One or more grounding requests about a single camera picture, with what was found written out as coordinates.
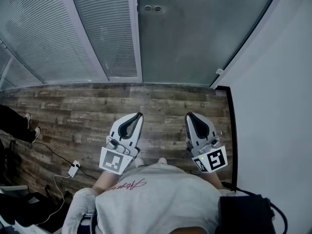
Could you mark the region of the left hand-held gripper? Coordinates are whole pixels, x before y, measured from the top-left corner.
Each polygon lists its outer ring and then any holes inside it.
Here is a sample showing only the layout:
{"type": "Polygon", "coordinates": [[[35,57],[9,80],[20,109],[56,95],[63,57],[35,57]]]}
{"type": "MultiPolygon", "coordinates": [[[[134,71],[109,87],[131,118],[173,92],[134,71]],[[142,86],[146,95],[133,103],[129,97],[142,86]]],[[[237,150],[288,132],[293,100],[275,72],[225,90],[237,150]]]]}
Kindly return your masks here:
{"type": "Polygon", "coordinates": [[[135,146],[140,138],[143,122],[142,113],[128,114],[114,122],[110,136],[106,138],[106,146],[101,148],[101,169],[116,175],[125,172],[140,152],[135,146]],[[124,140],[128,145],[117,140],[124,140]]]}

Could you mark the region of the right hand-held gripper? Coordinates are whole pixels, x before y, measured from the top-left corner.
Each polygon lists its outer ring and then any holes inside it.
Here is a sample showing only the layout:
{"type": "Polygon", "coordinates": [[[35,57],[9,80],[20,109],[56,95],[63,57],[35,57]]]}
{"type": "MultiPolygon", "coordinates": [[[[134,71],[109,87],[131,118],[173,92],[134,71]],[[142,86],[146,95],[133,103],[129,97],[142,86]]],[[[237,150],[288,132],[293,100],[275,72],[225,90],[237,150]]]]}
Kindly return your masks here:
{"type": "Polygon", "coordinates": [[[203,174],[213,173],[228,165],[226,148],[216,136],[214,124],[205,116],[188,112],[185,116],[187,149],[192,161],[203,174]]]}

